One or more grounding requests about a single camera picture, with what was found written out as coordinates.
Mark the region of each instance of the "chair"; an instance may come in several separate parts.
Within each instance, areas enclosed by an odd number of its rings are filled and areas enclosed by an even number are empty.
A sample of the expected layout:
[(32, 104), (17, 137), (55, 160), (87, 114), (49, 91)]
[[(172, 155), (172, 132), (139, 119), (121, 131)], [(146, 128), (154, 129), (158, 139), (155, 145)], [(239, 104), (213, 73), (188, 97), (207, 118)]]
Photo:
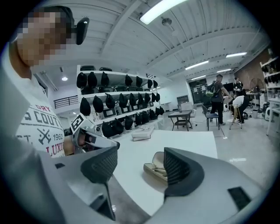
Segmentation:
[(208, 114), (207, 113), (207, 108), (202, 105), (202, 110), (203, 110), (203, 113), (206, 117), (206, 122), (207, 122), (207, 127), (208, 127), (208, 131), (209, 131), (209, 119), (213, 119), (213, 118), (216, 118), (216, 125), (219, 127), (219, 130), (220, 130), (220, 123), (217, 122), (217, 118), (219, 118), (218, 114)]

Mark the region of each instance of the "person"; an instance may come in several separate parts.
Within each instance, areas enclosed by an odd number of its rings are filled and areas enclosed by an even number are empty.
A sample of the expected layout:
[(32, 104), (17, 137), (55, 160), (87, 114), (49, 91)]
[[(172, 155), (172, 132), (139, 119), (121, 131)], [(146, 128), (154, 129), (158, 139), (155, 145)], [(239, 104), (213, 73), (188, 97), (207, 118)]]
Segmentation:
[(233, 88), (235, 89), (235, 93), (237, 94), (237, 96), (242, 96), (243, 94), (243, 83), (241, 81), (239, 81), (239, 78), (235, 77), (235, 84), (233, 86)]
[(219, 123), (220, 123), (220, 125), (225, 125), (226, 123), (223, 122), (223, 110), (224, 110), (223, 92), (229, 98), (232, 98), (232, 96), (228, 93), (228, 91), (223, 86), (222, 80), (223, 80), (223, 76), (218, 74), (216, 76), (216, 81), (213, 82), (215, 94), (211, 98), (211, 104), (212, 104), (211, 114), (215, 113), (216, 110), (217, 110), (218, 111), (218, 115), (219, 115)]
[(235, 122), (236, 116), (239, 115), (239, 125), (244, 124), (244, 117), (243, 112), (249, 105), (249, 98), (248, 96), (237, 96), (234, 95), (234, 101), (232, 102), (232, 105), (234, 107), (234, 118), (233, 122)]
[(1, 130), (24, 144), (61, 157), (73, 153), (64, 144), (60, 120), (31, 72), (71, 39), (74, 19), (63, 6), (34, 9), (22, 23), (22, 30), (6, 44), (1, 57)]

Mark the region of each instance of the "ceiling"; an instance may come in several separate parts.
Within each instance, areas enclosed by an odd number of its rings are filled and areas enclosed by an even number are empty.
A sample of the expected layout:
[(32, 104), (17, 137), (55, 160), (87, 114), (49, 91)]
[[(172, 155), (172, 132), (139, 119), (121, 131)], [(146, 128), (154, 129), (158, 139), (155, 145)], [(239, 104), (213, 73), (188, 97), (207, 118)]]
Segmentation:
[[(77, 64), (110, 67), (131, 74), (152, 74), (162, 80), (231, 72), (251, 61), (270, 43), (254, 17), (234, 0), (188, 0), (145, 25), (139, 20), (159, 0), (50, 0), (45, 5), (70, 7), (75, 22), (89, 17), (84, 43), (70, 45), (33, 68), (45, 70), (59, 88), (76, 83)], [(163, 26), (162, 19), (172, 24)], [(225, 58), (227, 54), (246, 56)], [(209, 60), (208, 64), (185, 67)], [(66, 75), (68, 81), (62, 81)]]

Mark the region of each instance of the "white shirt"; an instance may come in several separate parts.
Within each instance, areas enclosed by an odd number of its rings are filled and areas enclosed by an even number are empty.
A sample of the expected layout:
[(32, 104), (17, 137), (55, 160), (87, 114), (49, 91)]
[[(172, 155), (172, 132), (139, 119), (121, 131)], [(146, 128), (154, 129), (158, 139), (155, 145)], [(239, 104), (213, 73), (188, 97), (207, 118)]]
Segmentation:
[(240, 107), (244, 101), (244, 96), (238, 96), (235, 98), (235, 100), (232, 102), (233, 106)]
[(0, 128), (51, 157), (64, 156), (64, 131), (35, 76), (21, 78), (8, 47), (1, 57)]

